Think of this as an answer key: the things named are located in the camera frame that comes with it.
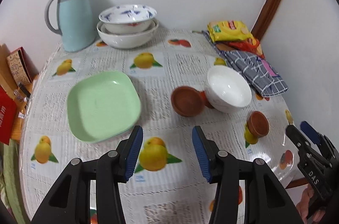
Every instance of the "gray checkered cloth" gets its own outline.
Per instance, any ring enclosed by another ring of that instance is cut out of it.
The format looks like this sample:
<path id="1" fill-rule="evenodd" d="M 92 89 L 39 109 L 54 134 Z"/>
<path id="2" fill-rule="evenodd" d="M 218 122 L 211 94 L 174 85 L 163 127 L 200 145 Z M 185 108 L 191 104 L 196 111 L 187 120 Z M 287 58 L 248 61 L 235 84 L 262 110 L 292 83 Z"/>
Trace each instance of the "gray checkered cloth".
<path id="1" fill-rule="evenodd" d="M 227 66 L 233 67 L 235 71 L 241 74 L 262 97 L 279 95 L 288 90 L 285 81 L 267 61 L 267 64 L 275 73 L 274 76 L 269 74 L 259 56 L 238 50 L 220 51 L 212 42 L 208 32 L 203 31 L 203 34 L 218 54 L 226 60 Z"/>

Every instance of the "silver screw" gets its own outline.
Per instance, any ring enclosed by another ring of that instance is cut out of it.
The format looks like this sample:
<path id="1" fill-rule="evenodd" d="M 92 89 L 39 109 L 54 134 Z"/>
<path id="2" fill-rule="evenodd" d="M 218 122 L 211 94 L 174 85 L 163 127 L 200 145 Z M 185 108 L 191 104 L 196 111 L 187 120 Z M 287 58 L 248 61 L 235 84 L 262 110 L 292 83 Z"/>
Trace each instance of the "silver screw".
<path id="1" fill-rule="evenodd" d="M 117 151 L 110 151 L 108 153 L 108 157 L 116 157 L 118 155 L 118 152 Z"/>
<path id="2" fill-rule="evenodd" d="M 221 157 L 226 157 L 228 155 L 227 151 L 218 151 L 218 155 L 221 156 Z"/>
<path id="3" fill-rule="evenodd" d="M 263 164 L 265 164 L 265 161 L 264 161 L 263 159 L 261 159 L 261 158 L 257 158 L 257 159 L 255 160 L 255 162 L 256 162 L 258 165 L 260 165 L 260 166 L 262 166 Z"/>
<path id="4" fill-rule="evenodd" d="M 79 163 L 80 163 L 80 159 L 79 159 L 79 158 L 73 158 L 72 161 L 71 161 L 71 164 L 72 164 L 73 166 L 75 166 L 75 165 L 77 165 L 77 164 L 79 164 Z"/>

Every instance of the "white bowl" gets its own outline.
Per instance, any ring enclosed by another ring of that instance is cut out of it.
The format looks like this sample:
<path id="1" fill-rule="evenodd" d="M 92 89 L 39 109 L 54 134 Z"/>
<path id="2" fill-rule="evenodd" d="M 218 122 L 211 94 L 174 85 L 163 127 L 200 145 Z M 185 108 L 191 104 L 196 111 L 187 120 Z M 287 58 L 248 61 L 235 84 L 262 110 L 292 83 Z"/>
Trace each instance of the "white bowl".
<path id="1" fill-rule="evenodd" d="M 158 20 L 153 19 L 150 28 L 145 32 L 128 35 L 114 35 L 105 31 L 102 21 L 99 21 L 97 24 L 99 36 L 104 41 L 104 43 L 119 49 L 130 49 L 144 45 L 154 37 L 158 27 Z"/>
<path id="2" fill-rule="evenodd" d="M 157 11 L 147 5 L 125 4 L 102 11 L 99 19 L 112 34 L 134 34 L 145 31 Z"/>
<path id="3" fill-rule="evenodd" d="M 135 34 L 145 31 L 152 23 L 152 20 L 126 23 L 126 24 L 113 24 L 105 23 L 106 30 L 111 34 Z"/>
<path id="4" fill-rule="evenodd" d="M 238 111 L 252 100 L 247 81 L 232 68 L 221 65 L 209 69 L 205 94 L 215 109 L 225 113 Z"/>

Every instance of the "square green tray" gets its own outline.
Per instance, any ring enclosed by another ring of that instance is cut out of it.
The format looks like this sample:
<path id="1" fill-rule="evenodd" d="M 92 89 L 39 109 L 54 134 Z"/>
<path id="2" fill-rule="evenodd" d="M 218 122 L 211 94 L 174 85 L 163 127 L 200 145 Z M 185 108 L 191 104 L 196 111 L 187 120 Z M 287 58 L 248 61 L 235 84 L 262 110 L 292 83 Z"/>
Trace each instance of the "square green tray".
<path id="1" fill-rule="evenodd" d="M 96 143 L 121 134 L 138 121 L 139 96 L 120 72 L 103 72 L 78 82 L 67 97 L 67 116 L 73 135 Z"/>

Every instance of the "yellow snack package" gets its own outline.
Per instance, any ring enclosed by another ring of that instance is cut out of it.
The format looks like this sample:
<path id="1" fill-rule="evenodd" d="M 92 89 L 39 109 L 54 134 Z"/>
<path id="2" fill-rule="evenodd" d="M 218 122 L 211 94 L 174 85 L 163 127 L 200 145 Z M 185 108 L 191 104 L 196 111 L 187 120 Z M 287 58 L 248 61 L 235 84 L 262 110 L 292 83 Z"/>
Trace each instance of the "yellow snack package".
<path id="1" fill-rule="evenodd" d="M 248 38 L 254 38 L 247 26 L 237 20 L 210 22 L 207 25 L 207 29 L 213 42 L 244 41 Z"/>

